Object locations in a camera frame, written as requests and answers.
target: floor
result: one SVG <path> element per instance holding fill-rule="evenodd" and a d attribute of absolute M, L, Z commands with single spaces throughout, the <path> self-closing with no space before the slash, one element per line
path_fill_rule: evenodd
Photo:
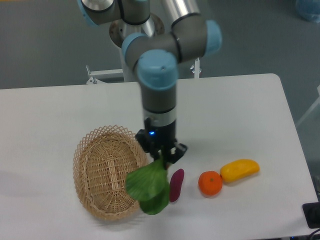
<path fill-rule="evenodd" d="M 221 27 L 219 53 L 200 60 L 202 77 L 277 74 L 297 122 L 319 97 L 320 24 L 303 20 L 294 0 L 198 0 L 202 15 Z M 159 0 L 151 11 L 164 22 Z M 109 24 L 86 25 L 76 0 L 0 2 L 0 89 L 81 85 L 92 71 L 120 69 Z M 192 78 L 192 61 L 179 66 L 180 78 Z M 318 129 L 299 130 L 312 174 L 320 175 L 313 138 Z"/>

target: purple sweet potato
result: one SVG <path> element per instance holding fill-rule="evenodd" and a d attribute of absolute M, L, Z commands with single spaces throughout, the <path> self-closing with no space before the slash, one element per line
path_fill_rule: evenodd
<path fill-rule="evenodd" d="M 178 200 L 181 192 L 182 182 L 184 181 L 185 171 L 183 169 L 179 169 L 176 171 L 170 181 L 170 194 L 169 200 L 171 203 Z"/>

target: yellow mango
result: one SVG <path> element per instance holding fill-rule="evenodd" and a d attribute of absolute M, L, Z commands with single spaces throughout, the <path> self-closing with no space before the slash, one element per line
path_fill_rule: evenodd
<path fill-rule="evenodd" d="M 251 159 L 239 159 L 224 165 L 220 175 L 226 183 L 231 183 L 260 171 L 259 164 Z"/>

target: plastic fruit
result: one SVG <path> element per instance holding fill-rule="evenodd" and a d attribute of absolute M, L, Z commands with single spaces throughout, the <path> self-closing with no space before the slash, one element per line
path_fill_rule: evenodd
<path fill-rule="evenodd" d="M 183 169 L 179 169 L 176 171 L 170 180 L 170 202 L 173 203 L 178 200 L 181 192 L 182 182 L 184 181 L 185 171 Z"/>
<path fill-rule="evenodd" d="M 218 194 L 222 189 L 222 183 L 221 176 L 215 171 L 203 172 L 198 180 L 200 191 L 208 196 Z"/>
<path fill-rule="evenodd" d="M 259 164 L 251 159 L 239 159 L 224 165 L 220 174 L 226 183 L 231 183 L 259 172 Z"/>

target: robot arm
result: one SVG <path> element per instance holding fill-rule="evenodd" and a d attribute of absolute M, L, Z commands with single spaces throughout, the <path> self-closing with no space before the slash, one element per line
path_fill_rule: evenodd
<path fill-rule="evenodd" d="M 105 5 L 90 10 L 93 6 L 87 2 Z M 195 0 L 162 0 L 162 4 L 172 22 L 171 32 L 153 37 L 136 32 L 123 41 L 121 48 L 141 87 L 144 129 L 136 139 L 154 159 L 161 154 L 166 168 L 187 151 L 187 146 L 176 139 L 177 64 L 215 53 L 222 35 L 213 20 L 203 19 Z M 150 16 L 148 0 L 82 0 L 82 5 L 96 24 L 120 17 L 127 24 L 141 25 Z"/>

